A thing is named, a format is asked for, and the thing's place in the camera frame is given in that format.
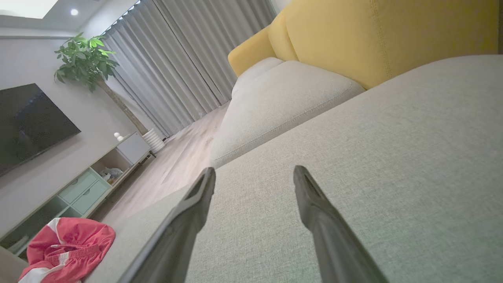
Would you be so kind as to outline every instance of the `television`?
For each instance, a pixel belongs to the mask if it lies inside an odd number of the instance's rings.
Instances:
[[[0,176],[78,133],[36,84],[0,90]]]

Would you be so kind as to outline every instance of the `plant pot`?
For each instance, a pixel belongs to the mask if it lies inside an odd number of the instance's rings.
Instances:
[[[151,129],[148,133],[143,135],[147,144],[152,148],[153,153],[158,153],[166,144],[161,140],[155,129]]]

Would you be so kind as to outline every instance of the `ceiling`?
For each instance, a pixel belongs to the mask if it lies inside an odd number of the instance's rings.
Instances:
[[[108,0],[58,0],[43,19],[0,15],[0,28],[78,31],[78,29]],[[78,10],[76,16],[70,11]]]

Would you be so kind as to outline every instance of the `tv cabinet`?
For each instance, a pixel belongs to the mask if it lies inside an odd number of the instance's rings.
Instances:
[[[57,217],[89,217],[138,165],[150,155],[154,156],[150,150],[137,132],[126,136],[6,233],[0,239],[0,246],[27,260],[28,244],[40,229]],[[106,181],[99,174],[106,167],[118,168],[123,174],[113,181]]]

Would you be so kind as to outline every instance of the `yellow sofa backrest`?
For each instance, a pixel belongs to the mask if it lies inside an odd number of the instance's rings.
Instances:
[[[497,41],[498,0],[292,0],[229,62],[240,75],[267,57],[298,60],[368,89],[436,60],[496,54]]]

